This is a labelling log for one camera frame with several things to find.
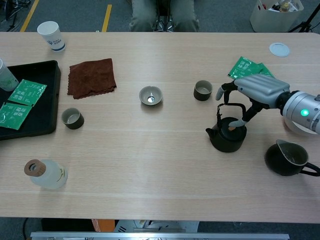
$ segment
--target white basket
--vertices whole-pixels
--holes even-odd
[[[293,5],[298,11],[276,12],[270,9],[277,0],[257,0],[250,17],[252,28],[257,33],[284,33],[290,30],[300,13],[304,10],[300,0],[295,0]]]

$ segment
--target black teapot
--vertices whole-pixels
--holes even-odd
[[[246,107],[241,103],[222,103],[217,108],[217,123],[213,128],[207,128],[205,131],[209,134],[212,145],[219,151],[224,153],[232,153],[237,151],[247,135],[247,128],[245,126],[229,127],[229,123],[237,121],[235,117],[225,117],[221,119],[220,107],[239,106],[242,108],[242,114],[246,112]]]

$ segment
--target black tray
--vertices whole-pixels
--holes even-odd
[[[22,79],[47,85],[38,102],[29,112],[19,130],[0,127],[0,140],[33,137],[50,134],[56,129],[58,98],[60,88],[60,69],[57,61],[44,61],[8,67],[13,75],[21,82]],[[8,101],[12,91],[0,88],[0,108]]]

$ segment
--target white paper cup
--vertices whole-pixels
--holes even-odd
[[[66,43],[61,36],[58,23],[55,21],[45,21],[41,23],[36,30],[53,51],[61,52],[65,50]]]
[[[4,61],[0,58],[0,88],[10,92],[13,91],[18,84],[19,82],[16,77],[10,72]]]

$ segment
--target teapot handle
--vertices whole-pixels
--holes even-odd
[[[218,125],[218,128],[221,128],[221,113],[220,113],[220,107],[221,106],[238,106],[242,109],[242,115],[244,115],[246,113],[246,107],[245,105],[241,104],[241,103],[221,103],[218,105],[217,107],[217,111],[216,111],[216,122]]]
[[[305,168],[312,169],[312,170],[314,170],[315,172],[301,170],[301,172],[300,172],[301,174],[307,174],[307,175],[314,176],[314,177],[320,177],[320,168],[317,167],[316,165],[313,165],[312,163],[307,162],[304,167],[305,167]]]

